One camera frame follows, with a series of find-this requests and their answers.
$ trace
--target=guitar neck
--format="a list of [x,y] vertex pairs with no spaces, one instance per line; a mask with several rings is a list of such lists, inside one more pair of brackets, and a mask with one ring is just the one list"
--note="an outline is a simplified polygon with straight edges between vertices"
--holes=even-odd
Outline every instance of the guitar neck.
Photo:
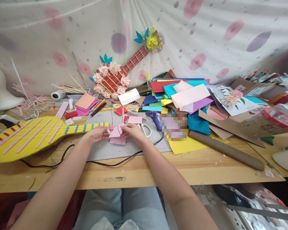
[[149,53],[147,47],[143,45],[126,64],[121,67],[122,73],[127,75],[147,54]]
[[109,123],[103,122],[103,123],[97,123],[97,124],[70,125],[64,128],[64,130],[62,129],[62,131],[64,131],[65,135],[81,134],[81,133],[86,133],[97,126],[109,126]]

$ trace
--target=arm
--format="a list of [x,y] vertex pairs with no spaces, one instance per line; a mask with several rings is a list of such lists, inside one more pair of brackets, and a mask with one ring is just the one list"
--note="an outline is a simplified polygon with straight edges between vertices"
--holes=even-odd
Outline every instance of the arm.
[[82,174],[92,143],[108,139],[108,136],[103,126],[86,133],[34,195],[11,230],[56,229]]
[[179,229],[196,226],[202,230],[218,230],[193,189],[178,170],[145,137],[137,125],[122,126],[124,138],[134,137],[141,146],[154,180],[168,200]]

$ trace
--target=floral card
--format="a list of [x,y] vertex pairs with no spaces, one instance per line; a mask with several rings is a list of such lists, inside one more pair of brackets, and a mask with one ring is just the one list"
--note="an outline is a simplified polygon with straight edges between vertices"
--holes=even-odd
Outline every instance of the floral card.
[[258,104],[243,97],[242,92],[233,90],[231,87],[219,86],[211,88],[211,91],[231,116],[259,107]]

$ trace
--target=black cable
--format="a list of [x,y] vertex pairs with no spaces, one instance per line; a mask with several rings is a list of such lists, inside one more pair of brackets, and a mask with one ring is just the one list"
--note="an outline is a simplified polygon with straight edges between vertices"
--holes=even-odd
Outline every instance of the black cable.
[[[158,144],[161,140],[163,139],[163,137],[160,138],[160,140],[158,140],[156,143],[154,143],[154,145]],[[47,167],[47,168],[54,168],[54,167],[57,167],[59,164],[61,164],[64,160],[64,156],[67,152],[67,150],[74,146],[74,144],[68,146],[68,148],[64,151],[63,155],[62,155],[62,158],[61,158],[61,161],[59,163],[57,163],[56,165],[31,165],[29,164],[28,162],[26,162],[25,160],[23,159],[20,159],[21,162],[23,162],[24,164],[26,164],[27,166],[31,167],[31,168],[37,168],[37,167]],[[90,162],[90,163],[95,163],[95,164],[98,164],[98,165],[103,165],[103,166],[109,166],[109,167],[114,167],[114,166],[118,166],[120,165],[121,163],[124,163],[125,161],[129,160],[130,158],[134,157],[135,155],[139,154],[143,152],[143,150],[139,151],[139,152],[136,152],[135,154],[133,154],[132,156],[130,157],[127,157],[126,159],[122,160],[121,162],[118,162],[117,164],[114,164],[114,165],[108,165],[108,164],[104,164],[104,163],[101,163],[101,162],[98,162],[98,161],[87,161],[87,162]]]

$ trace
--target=hand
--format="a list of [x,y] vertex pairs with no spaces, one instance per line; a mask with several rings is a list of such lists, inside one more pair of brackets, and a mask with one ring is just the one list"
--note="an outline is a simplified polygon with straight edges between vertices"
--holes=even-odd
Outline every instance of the hand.
[[143,138],[146,138],[144,133],[141,131],[141,129],[138,127],[137,124],[127,124],[126,126],[121,126],[123,130],[123,134],[121,135],[121,138],[126,139],[128,137],[133,137],[136,141],[142,140]]
[[95,143],[103,139],[109,139],[107,128],[109,128],[109,130],[112,130],[112,127],[97,126],[96,128],[88,131],[83,137],[88,138],[91,143]]

